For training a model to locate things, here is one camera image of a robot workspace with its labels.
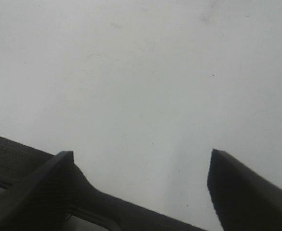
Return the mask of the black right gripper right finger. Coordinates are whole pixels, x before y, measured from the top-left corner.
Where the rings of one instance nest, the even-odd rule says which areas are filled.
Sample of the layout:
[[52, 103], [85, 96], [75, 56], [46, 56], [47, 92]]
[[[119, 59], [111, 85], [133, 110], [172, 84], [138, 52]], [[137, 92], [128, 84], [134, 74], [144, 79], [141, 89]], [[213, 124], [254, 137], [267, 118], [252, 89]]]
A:
[[213, 149], [207, 187], [225, 231], [282, 231], [282, 189]]

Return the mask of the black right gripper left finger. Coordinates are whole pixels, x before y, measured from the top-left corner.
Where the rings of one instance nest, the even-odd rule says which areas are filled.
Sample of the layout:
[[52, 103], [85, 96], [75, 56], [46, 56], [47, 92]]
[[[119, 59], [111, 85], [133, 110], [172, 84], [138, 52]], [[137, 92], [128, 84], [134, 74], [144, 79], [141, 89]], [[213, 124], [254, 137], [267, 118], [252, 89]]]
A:
[[60, 152], [0, 194], [0, 231], [59, 231], [73, 198], [73, 152]]

